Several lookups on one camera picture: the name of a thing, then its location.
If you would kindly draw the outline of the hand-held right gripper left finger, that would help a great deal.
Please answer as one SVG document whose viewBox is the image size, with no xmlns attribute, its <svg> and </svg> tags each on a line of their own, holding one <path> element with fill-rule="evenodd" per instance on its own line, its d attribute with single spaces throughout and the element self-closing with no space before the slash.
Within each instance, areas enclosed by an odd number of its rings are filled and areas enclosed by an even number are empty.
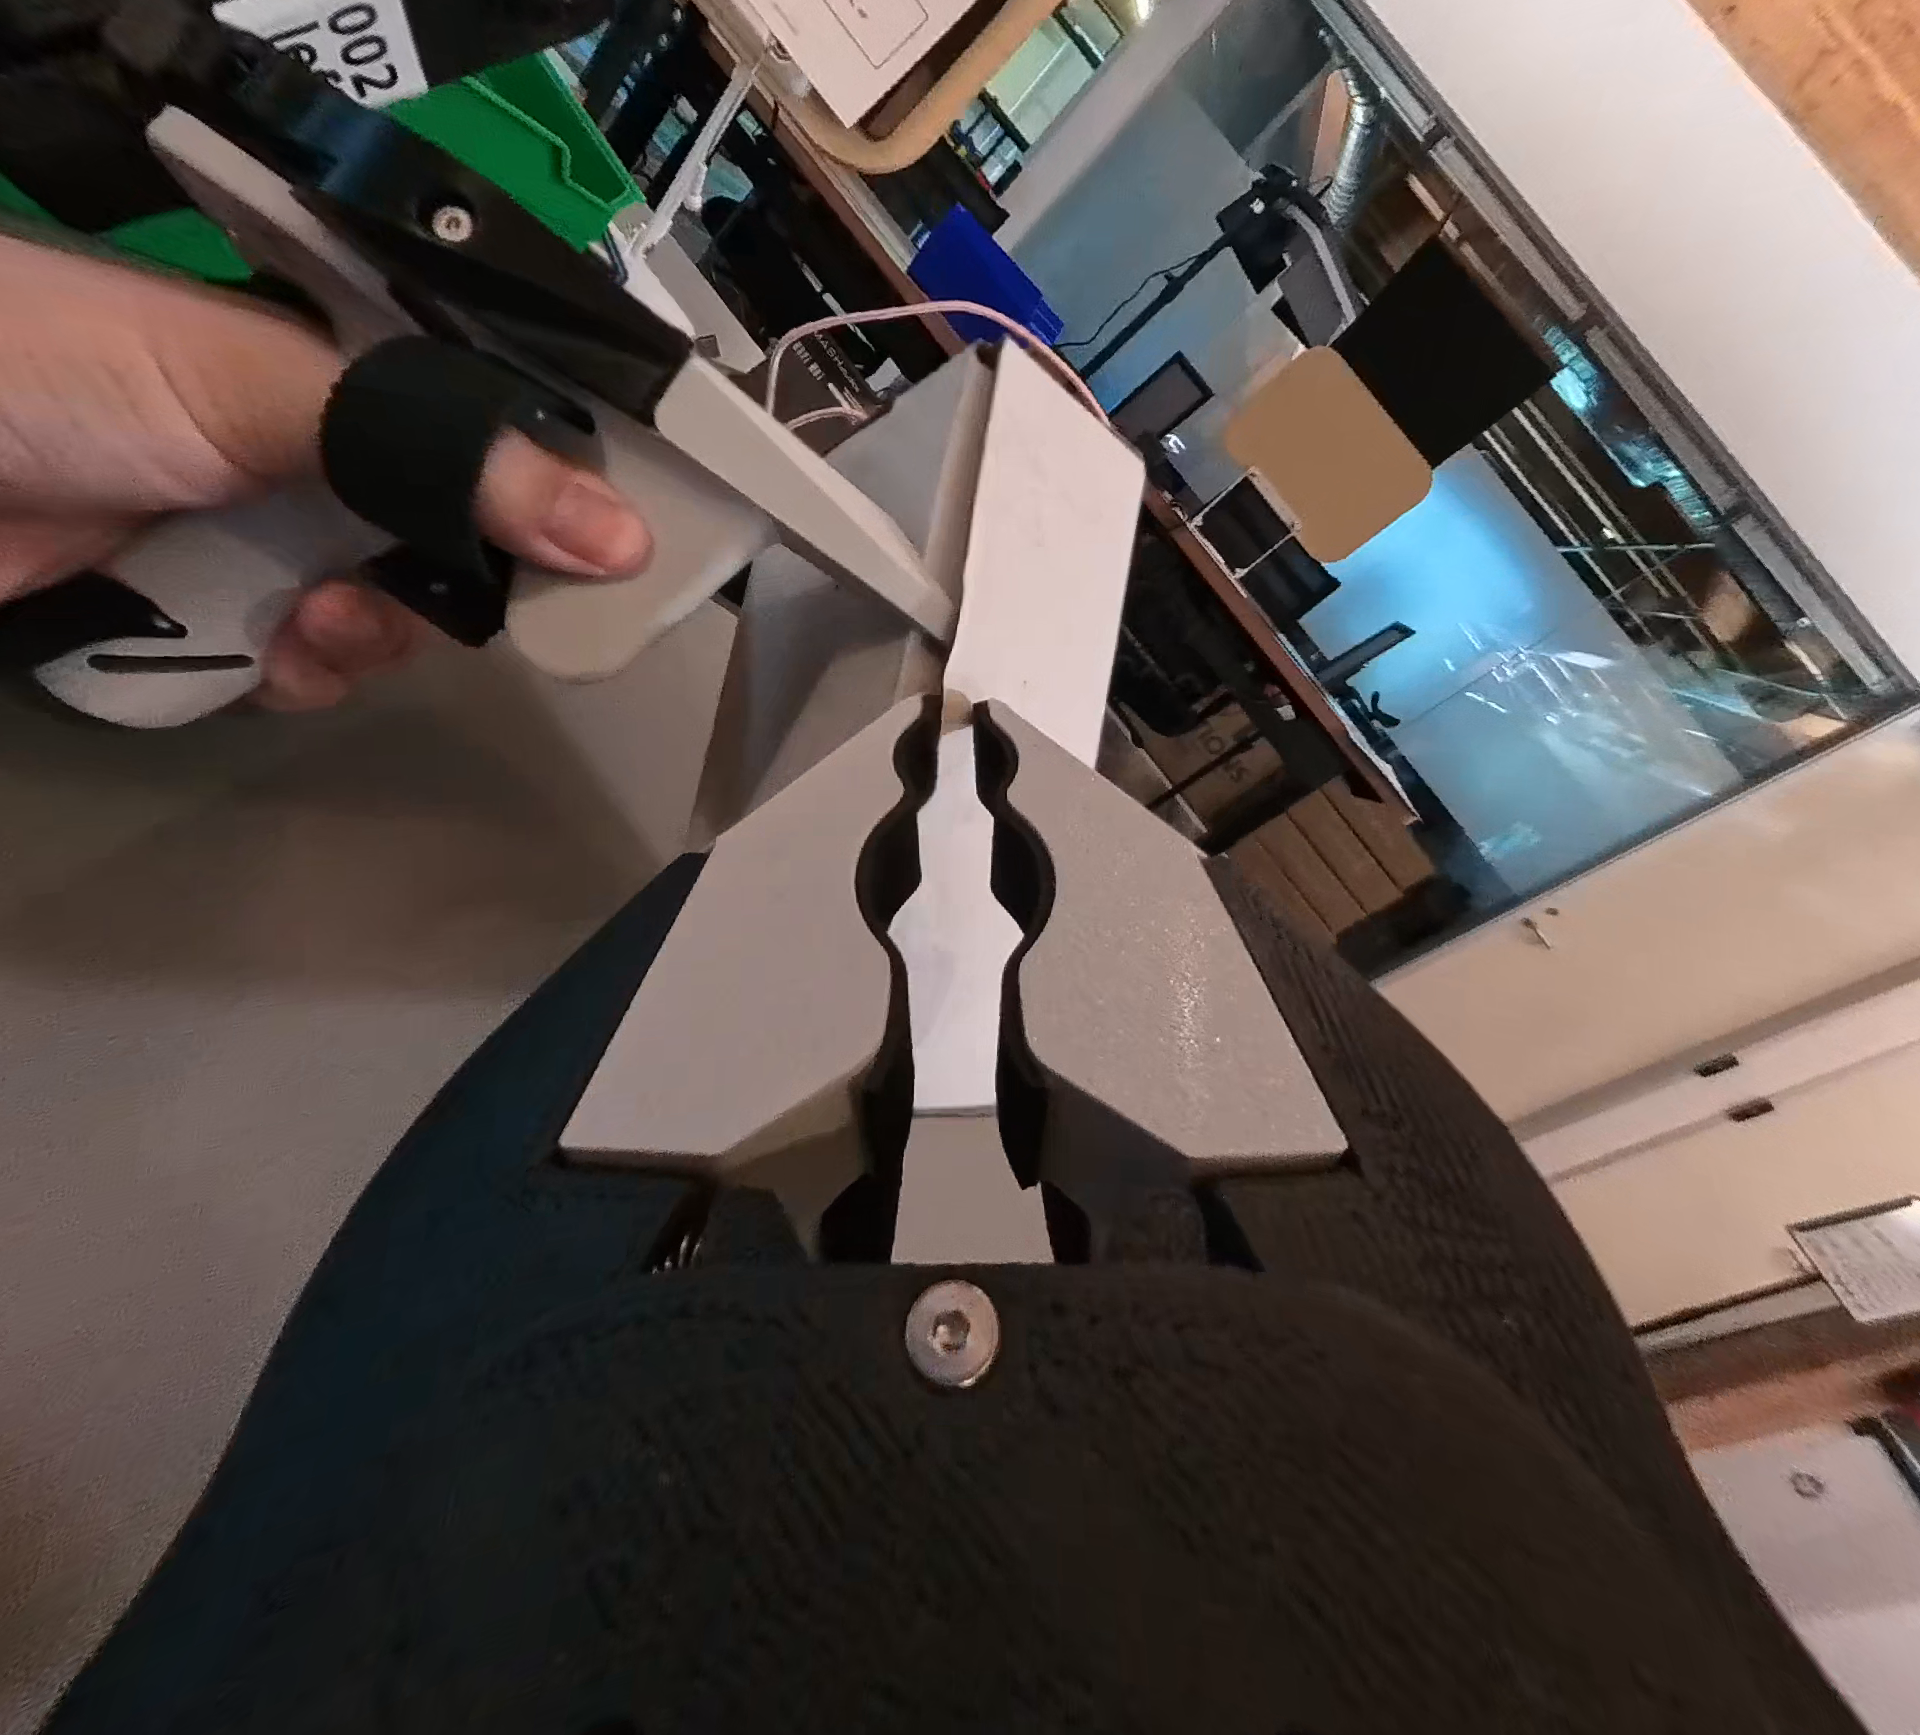
<svg viewBox="0 0 1920 1735">
<path fill-rule="evenodd" d="M 887 1257 L 915 1113 L 907 965 L 941 703 L 903 699 L 720 835 L 563 1129 L 571 1163 L 772 1193 Z"/>
</svg>

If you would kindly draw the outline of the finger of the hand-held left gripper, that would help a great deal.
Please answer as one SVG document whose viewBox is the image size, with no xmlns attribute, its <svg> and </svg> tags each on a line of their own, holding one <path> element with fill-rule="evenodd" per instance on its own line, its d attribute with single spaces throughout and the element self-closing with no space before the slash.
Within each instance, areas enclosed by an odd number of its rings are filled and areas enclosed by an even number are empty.
<svg viewBox="0 0 1920 1735">
<path fill-rule="evenodd" d="M 689 357 L 658 397 L 655 425 L 791 547 L 844 585 L 877 595 L 937 643 L 952 641 L 956 601 L 900 525 L 719 363 Z"/>
</svg>

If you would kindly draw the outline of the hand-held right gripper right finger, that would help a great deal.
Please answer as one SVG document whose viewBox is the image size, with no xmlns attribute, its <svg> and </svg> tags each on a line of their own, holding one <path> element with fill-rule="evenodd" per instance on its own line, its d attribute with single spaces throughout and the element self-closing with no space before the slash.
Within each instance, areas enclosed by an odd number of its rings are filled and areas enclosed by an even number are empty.
<svg viewBox="0 0 1920 1735">
<path fill-rule="evenodd" d="M 1003 969 L 998 1129 L 1023 1187 L 1321 1171 L 1342 1125 L 1204 855 L 1012 707 L 972 713 Z"/>
</svg>

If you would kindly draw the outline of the white cardboard box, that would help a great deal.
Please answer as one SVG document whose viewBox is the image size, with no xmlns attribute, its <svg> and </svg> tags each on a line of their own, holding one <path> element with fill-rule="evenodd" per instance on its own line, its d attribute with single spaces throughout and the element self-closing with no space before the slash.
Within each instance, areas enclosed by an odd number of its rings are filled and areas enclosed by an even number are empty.
<svg viewBox="0 0 1920 1735">
<path fill-rule="evenodd" d="M 749 571 L 692 837 L 713 847 L 903 699 L 937 699 L 923 883 L 891 933 L 907 965 L 923 1111 L 980 1111 L 993 1101 L 1001 979 L 1018 931 L 993 895 L 975 711 L 1004 703 L 1094 763 L 1141 459 L 1012 345 L 950 359 L 817 453 L 921 549 L 956 601 L 954 635 L 937 643 L 794 547 L 767 549 Z"/>
</svg>

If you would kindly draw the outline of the person's left hand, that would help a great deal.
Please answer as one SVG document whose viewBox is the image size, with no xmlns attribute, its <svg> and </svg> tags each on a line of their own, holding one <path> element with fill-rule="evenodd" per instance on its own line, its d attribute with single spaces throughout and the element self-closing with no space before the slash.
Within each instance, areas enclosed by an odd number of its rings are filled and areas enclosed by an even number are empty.
<svg viewBox="0 0 1920 1735">
<path fill-rule="evenodd" d="M 4 605 L 103 569 L 157 519 L 318 477 L 342 365 L 276 307 L 4 231 Z M 492 441 L 474 513 L 496 547 L 580 579 L 634 577 L 655 547 L 608 481 L 518 431 Z M 335 705 L 424 635 L 371 587 L 315 587 L 267 649 L 254 703 Z"/>
</svg>

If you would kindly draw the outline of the blue plastic bin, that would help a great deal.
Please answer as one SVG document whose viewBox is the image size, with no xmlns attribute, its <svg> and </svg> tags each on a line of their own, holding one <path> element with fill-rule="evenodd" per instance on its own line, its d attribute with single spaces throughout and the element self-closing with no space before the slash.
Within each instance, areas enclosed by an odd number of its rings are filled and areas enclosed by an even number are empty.
<svg viewBox="0 0 1920 1735">
<path fill-rule="evenodd" d="M 1006 315 L 1048 347 L 1062 339 L 1065 321 L 1045 289 L 964 205 L 950 207 L 924 233 L 907 271 L 931 301 Z"/>
</svg>

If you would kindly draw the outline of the green plastic bin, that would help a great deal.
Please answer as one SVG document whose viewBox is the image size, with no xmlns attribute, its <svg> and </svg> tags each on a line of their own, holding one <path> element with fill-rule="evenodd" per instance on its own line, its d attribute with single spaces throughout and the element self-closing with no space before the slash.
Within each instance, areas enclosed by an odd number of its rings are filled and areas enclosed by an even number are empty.
<svg viewBox="0 0 1920 1735">
<path fill-rule="evenodd" d="M 484 175 L 578 249 L 607 239 L 642 191 L 552 53 L 488 67 L 391 115 Z M 109 251 L 212 285 L 253 267 L 158 165 L 114 105 L 49 67 L 4 75 L 7 221 L 93 237 Z"/>
</svg>

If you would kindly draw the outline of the white cabinet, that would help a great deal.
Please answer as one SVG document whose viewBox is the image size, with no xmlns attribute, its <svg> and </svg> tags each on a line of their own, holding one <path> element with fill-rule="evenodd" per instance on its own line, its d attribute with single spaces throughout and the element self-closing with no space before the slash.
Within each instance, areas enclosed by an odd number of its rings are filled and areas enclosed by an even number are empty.
<svg viewBox="0 0 1920 1735">
<path fill-rule="evenodd" d="M 1916 1197 L 1916 961 L 1908 711 L 1379 987 L 1653 1329 L 1807 1281 L 1793 1225 Z"/>
</svg>

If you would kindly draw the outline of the white paper notice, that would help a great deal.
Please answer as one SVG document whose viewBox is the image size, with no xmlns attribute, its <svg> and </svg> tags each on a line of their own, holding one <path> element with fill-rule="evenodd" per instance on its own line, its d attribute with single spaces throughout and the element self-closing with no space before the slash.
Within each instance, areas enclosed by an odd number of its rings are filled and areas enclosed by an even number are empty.
<svg viewBox="0 0 1920 1735">
<path fill-rule="evenodd" d="M 1789 1225 L 1801 1259 L 1862 1325 L 1919 1315 L 1919 1197 Z"/>
</svg>

